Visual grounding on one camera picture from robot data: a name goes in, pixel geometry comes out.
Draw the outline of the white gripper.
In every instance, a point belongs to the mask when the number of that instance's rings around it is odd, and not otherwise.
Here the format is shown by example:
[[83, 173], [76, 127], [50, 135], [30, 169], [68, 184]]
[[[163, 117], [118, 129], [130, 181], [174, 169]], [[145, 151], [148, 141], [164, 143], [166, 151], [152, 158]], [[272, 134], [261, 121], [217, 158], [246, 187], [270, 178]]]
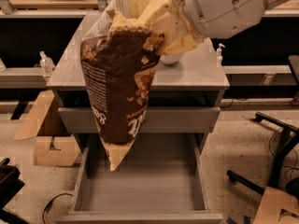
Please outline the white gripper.
[[[174, 5], [180, 15], [172, 15]], [[164, 37], [160, 55], [196, 49], [210, 38], [230, 38], [258, 24], [267, 0], [150, 0], [137, 22]]]

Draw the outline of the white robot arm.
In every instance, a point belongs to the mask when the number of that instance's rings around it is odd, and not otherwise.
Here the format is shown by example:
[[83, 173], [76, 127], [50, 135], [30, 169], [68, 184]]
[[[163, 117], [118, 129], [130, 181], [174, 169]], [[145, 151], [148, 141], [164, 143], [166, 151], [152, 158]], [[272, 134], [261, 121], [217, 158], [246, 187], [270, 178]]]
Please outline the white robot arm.
[[290, 0], [151, 0], [139, 17], [150, 26], [165, 13], [183, 17], [186, 35], [230, 38], [258, 24], [264, 13]]

